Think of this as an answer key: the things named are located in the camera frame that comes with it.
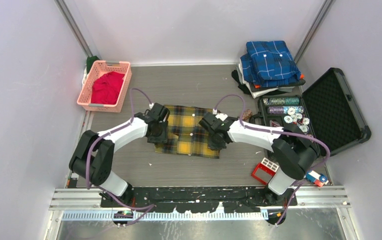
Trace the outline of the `yellow plaid flannel shirt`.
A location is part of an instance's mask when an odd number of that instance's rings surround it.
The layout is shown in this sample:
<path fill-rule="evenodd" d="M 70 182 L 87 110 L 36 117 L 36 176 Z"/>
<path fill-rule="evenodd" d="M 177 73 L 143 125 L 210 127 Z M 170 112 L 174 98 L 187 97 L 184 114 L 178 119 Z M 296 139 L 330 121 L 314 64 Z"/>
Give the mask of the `yellow plaid flannel shirt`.
<path fill-rule="evenodd" d="M 210 108 L 170 104 L 164 106 L 169 110 L 167 142 L 156 143 L 156 153 L 209 159 L 220 157 L 219 150 L 209 148 L 209 133 L 199 124 L 205 114 L 212 112 Z"/>

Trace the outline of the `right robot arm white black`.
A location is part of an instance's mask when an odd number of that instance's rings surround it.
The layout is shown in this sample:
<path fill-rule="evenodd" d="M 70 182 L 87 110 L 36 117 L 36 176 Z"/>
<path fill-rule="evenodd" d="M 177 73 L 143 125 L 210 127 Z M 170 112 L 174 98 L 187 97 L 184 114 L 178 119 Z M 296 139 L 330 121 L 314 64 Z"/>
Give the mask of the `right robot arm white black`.
<path fill-rule="evenodd" d="M 261 147 L 272 153 L 278 170 L 262 190 L 268 205 L 278 205 L 285 192 L 296 181 L 302 180 L 320 152 L 315 139 L 288 124 L 283 127 L 245 123 L 241 118 L 224 113 L 206 113 L 199 125 L 208 132 L 210 146 L 221 150 L 230 143 L 244 143 Z"/>

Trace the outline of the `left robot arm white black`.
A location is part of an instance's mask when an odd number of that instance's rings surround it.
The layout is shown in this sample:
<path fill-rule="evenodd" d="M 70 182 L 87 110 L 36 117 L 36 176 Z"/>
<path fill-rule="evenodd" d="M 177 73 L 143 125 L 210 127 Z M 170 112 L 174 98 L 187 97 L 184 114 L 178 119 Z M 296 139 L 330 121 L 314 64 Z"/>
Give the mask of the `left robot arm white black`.
<path fill-rule="evenodd" d="M 132 193 L 127 190 L 131 185 L 113 172 L 114 154 L 141 138 L 155 145 L 167 143 L 169 115 L 167 107 L 152 103 L 145 112 L 138 112 L 130 120 L 111 129 L 85 131 L 74 150 L 69 169 L 89 184 L 113 194 L 114 202 L 120 207 L 127 207 L 133 199 Z"/>

